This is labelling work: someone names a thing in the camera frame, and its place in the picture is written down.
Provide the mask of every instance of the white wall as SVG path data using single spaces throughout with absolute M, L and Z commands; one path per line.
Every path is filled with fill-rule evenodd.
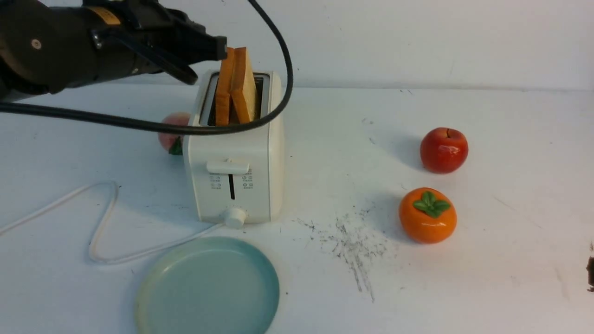
M 78 5 L 76 0 L 44 0 Z M 161 0 L 255 68 L 284 75 L 273 35 L 243 0 Z M 260 0 L 297 86 L 594 89 L 593 0 Z M 202 64 L 200 74 L 217 63 Z M 136 78 L 141 81 L 169 78 Z

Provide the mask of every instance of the crumb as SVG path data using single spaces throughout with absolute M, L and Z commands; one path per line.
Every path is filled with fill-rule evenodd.
M 590 256 L 586 270 L 588 271 L 588 284 L 591 286 L 588 291 L 594 292 L 594 257 Z

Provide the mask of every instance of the green leaf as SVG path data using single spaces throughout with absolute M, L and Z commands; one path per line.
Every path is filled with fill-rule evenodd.
M 423 210 L 423 211 L 427 211 L 429 209 L 427 204 L 425 204 L 425 202 L 423 202 L 423 201 L 415 201 L 414 203 L 412 203 L 412 206 L 414 206 L 415 208 L 417 208 L 419 210 Z
M 441 215 L 441 211 L 437 210 L 427 210 L 425 213 L 431 218 L 438 218 Z
M 443 212 L 443 211 L 446 211 L 446 210 L 447 210 L 447 209 L 449 209 L 450 207 L 451 207 L 451 205 L 450 205 L 448 202 L 446 202 L 446 201 L 436 201 L 436 202 L 433 204 L 433 208 L 434 208 L 435 210 L 439 210 L 439 211 L 441 211 L 441 212 Z
M 430 192 L 430 191 L 426 191 L 427 193 L 429 193 L 429 206 L 432 206 L 435 201 L 437 201 L 437 197 L 435 196 L 434 193 Z
M 182 137 L 179 136 L 175 139 L 175 142 L 169 148 L 170 155 L 183 155 L 184 148 L 182 147 Z
M 427 206 L 431 205 L 431 203 L 429 202 L 429 191 L 423 193 L 423 195 L 421 196 L 421 200 L 423 200 L 423 203 L 425 203 Z

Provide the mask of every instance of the label sticker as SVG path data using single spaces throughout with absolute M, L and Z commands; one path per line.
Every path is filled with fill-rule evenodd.
M 86 7 L 86 8 L 94 11 L 95 14 L 99 15 L 103 19 L 103 21 L 110 26 L 118 26 L 118 25 L 122 24 L 120 22 L 120 20 L 118 19 L 118 17 L 114 13 L 106 10 L 103 7 Z

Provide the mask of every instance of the toaster slot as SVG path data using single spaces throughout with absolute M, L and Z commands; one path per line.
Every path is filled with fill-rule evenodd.
M 254 74 L 254 80 L 256 82 L 256 94 L 258 99 L 256 100 L 256 118 L 263 117 L 268 114 L 268 93 L 270 90 L 270 77 L 268 74 Z M 219 74 L 213 74 L 208 84 L 208 90 L 206 93 L 203 110 L 200 115 L 200 125 L 203 127 L 213 127 L 216 124 L 216 104 L 214 103 L 214 95 L 217 89 L 217 83 L 219 82 Z M 231 103 L 231 113 L 234 114 L 233 103 Z
M 229 174 L 229 192 L 231 194 L 231 199 L 235 199 L 235 184 L 233 183 L 233 174 Z

